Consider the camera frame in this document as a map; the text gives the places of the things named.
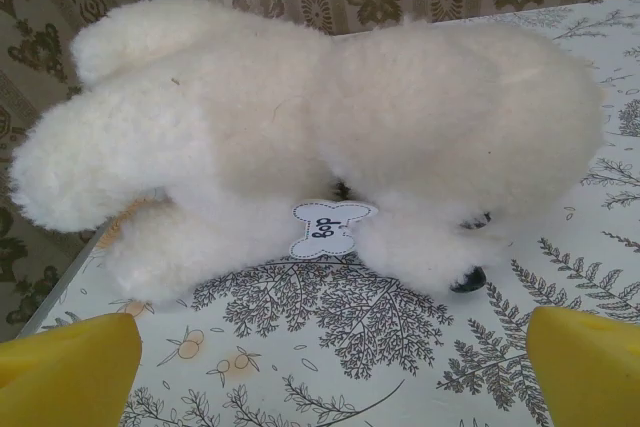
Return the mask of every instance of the stuffed toy dog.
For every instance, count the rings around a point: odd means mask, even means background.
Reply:
[[[406,21],[336,40],[154,0],[113,10],[72,53],[84,91],[16,149],[13,200],[71,232],[163,188],[169,201],[138,208],[105,258],[144,301],[285,255],[304,230],[292,208],[329,199],[336,179],[379,210],[353,226],[371,269],[473,290],[509,222],[571,187],[602,142],[584,63],[508,25]]]

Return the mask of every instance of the yellow foam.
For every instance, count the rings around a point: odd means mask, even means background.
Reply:
[[[0,425],[117,427],[141,354],[129,314],[0,344]]]
[[[538,307],[527,352],[555,427],[640,426],[640,327]]]

